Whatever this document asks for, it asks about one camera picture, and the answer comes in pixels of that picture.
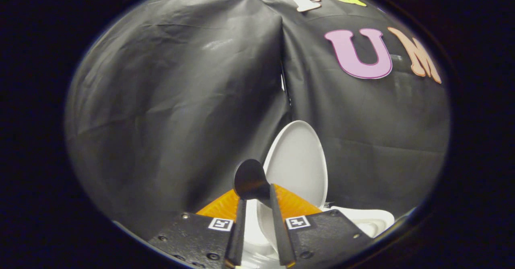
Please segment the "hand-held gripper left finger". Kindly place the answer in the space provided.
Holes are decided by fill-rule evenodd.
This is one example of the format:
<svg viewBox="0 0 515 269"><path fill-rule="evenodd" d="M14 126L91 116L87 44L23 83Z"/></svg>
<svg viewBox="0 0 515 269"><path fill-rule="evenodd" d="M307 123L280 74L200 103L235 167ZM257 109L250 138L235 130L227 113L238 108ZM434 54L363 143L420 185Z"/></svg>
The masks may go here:
<svg viewBox="0 0 515 269"><path fill-rule="evenodd" d="M229 190L198 212L178 212L150 240L160 254L190 269L241 265L246 201Z"/></svg>

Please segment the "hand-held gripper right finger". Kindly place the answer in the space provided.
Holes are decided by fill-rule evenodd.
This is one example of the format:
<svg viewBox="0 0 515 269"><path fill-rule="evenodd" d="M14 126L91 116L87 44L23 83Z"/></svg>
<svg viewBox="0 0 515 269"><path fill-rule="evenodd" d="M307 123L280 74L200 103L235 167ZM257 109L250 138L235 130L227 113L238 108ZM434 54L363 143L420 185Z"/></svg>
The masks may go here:
<svg viewBox="0 0 515 269"><path fill-rule="evenodd" d="M280 264L340 267L372 245L372 238L336 209L322 212L279 185L270 186Z"/></svg>

